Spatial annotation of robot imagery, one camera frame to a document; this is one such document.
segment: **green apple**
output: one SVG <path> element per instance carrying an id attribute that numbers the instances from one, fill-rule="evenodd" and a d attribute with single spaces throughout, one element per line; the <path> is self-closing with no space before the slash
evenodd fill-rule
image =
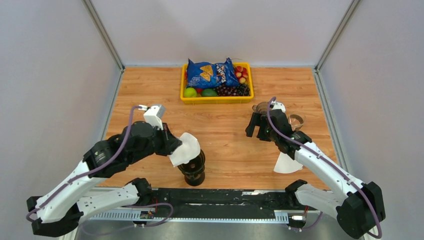
<path id="1" fill-rule="evenodd" d="M 197 97 L 198 92 L 192 87 L 187 87 L 186 89 L 184 89 L 184 93 L 182 95 L 184 96 L 184 98 L 195 98 Z"/>

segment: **avocado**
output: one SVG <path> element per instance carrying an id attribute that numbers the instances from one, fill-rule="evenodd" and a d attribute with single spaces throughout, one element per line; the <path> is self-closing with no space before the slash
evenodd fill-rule
<path id="1" fill-rule="evenodd" d="M 216 97 L 218 96 L 217 92 L 213 89 L 206 88 L 203 91 L 201 91 L 202 97 Z"/>

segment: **clear glass cup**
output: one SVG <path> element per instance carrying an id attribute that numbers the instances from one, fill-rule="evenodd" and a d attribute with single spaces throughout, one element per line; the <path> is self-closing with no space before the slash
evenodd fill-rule
<path id="1" fill-rule="evenodd" d="M 263 102 L 259 103 L 258 105 L 252 106 L 252 110 L 255 113 L 259 113 L 259 114 L 267 114 L 267 108 L 268 108 L 268 102 L 267 101 L 263 101 Z"/>
<path id="2" fill-rule="evenodd" d="M 303 112 L 292 111 L 287 115 L 287 120 L 291 125 L 291 130 L 298 131 L 305 125 L 306 116 Z"/>

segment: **snack bag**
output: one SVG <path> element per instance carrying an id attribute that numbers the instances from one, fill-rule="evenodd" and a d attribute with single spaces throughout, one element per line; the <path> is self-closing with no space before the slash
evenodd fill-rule
<path id="1" fill-rule="evenodd" d="M 233 63 L 227 58 L 224 63 L 198 62 L 188 59 L 187 87 L 213 89 L 221 84 L 238 87 L 239 81 L 234 73 Z"/>

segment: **metal floor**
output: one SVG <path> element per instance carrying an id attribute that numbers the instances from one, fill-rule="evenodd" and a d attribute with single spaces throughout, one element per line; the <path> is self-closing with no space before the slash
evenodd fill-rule
<path id="1" fill-rule="evenodd" d="M 318 217 L 309 213 L 307 225 Z M 129 221 L 91 220 L 84 229 L 89 233 L 108 233 L 132 225 Z M 330 216 L 324 215 L 311 230 L 295 232 L 274 223 L 201 223 L 167 222 L 142 229 L 131 228 L 105 236 L 90 236 L 78 231 L 76 240 L 353 240 Z"/>

